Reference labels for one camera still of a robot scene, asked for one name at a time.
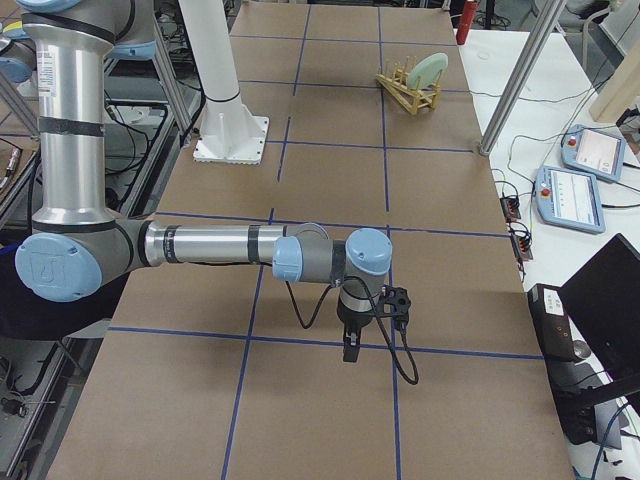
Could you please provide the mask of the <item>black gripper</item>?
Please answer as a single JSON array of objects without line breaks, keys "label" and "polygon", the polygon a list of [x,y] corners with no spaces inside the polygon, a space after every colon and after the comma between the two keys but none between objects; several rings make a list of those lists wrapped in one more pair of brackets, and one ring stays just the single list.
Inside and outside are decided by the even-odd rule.
[{"label": "black gripper", "polygon": [[340,287],[337,315],[343,323],[343,361],[356,362],[360,352],[361,330],[379,313],[380,289],[366,280],[348,275]]}]

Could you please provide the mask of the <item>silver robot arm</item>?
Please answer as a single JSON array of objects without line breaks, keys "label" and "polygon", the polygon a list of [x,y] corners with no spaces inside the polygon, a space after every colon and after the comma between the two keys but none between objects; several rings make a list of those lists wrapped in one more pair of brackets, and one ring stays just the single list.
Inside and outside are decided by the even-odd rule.
[{"label": "silver robot arm", "polygon": [[162,225],[114,216],[105,200],[104,60],[151,58],[149,1],[26,1],[22,25],[36,47],[43,203],[15,256],[36,295],[73,302],[144,267],[264,265],[287,283],[338,288],[343,358],[357,359],[362,329],[380,322],[395,294],[384,283],[392,245],[363,228],[337,241],[312,223]]}]

